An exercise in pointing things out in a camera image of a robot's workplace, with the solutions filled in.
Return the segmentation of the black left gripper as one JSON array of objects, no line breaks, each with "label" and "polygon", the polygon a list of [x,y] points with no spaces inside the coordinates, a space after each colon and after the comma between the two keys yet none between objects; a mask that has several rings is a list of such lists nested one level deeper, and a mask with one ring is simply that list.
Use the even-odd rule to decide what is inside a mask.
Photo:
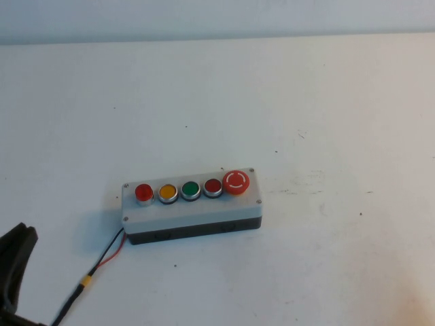
[{"label": "black left gripper", "polygon": [[20,286],[38,236],[34,227],[19,223],[1,237],[0,326],[45,326],[7,310],[16,310]]}]

